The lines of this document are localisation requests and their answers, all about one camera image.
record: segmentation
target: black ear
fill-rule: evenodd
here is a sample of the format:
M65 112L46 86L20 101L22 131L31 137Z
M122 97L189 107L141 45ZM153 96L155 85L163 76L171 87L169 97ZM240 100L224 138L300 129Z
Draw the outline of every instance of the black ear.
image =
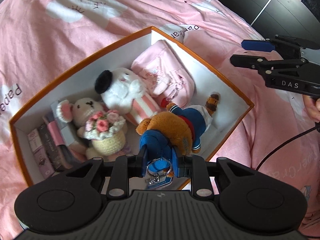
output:
M111 83L112 83L112 72L109 70L105 70L96 79L96 82L94 84L94 90L98 94L102 94L108 90Z

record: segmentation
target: pink duvet cover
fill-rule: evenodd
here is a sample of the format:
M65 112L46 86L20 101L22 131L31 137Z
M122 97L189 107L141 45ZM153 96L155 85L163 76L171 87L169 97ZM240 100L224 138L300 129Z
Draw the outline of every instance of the pink duvet cover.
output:
M215 66L255 104L215 158L227 156L255 168L279 144L313 126L300 95L267 89L255 71L229 63L233 53L244 52L243 39L262 37L217 0L5 0L0 4L1 239L21 232L13 205L27 186L9 119L79 61L151 25ZM319 135L313 132L292 142L260 170L304 193L309 207L300 229L309 235L320 235Z

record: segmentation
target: pink fabric bag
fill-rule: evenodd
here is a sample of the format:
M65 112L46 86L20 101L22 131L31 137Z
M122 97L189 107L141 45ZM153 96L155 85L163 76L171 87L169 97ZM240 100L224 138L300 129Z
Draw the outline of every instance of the pink fabric bag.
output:
M170 102L182 108L189 104L194 81L165 41L159 40L146 49L131 69L143 79L149 94L161 107Z

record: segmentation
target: striped tail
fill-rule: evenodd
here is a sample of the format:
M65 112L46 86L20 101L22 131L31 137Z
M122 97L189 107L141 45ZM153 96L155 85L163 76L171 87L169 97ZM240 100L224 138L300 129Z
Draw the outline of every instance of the striped tail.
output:
M219 95L218 94L212 94L207 99L207 102L205 103L205 108L207 109L209 115L213 115L214 112L217 110L217 105L219 102Z

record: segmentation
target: plush toy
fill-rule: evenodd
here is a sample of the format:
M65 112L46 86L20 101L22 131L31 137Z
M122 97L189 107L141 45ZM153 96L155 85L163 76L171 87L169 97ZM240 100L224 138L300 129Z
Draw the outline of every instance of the plush toy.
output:
M124 127L125 119L116 110L100 111L91 116L83 135L91 140L93 147L87 150L87 158L102 157L105 161L114 161L116 157L130 153Z
M95 82L95 91L102 96L109 109L118 110L120 115L135 126L144 118L161 111L147 93L141 78L126 68L103 71Z
M217 109L219 96L212 94L204 106L189 106L181 109L174 103L167 105L168 112L161 112L144 119L136 131L142 135L140 147L147 146L150 154L165 154L166 140L178 147L182 155L199 153L200 136L209 128L212 114Z
M85 124L90 116L94 113L103 111L103 106L100 102L94 101L91 98L81 98L74 104L68 100L61 101L57 106L57 117L62 122L73 122L78 128L77 135L83 137Z

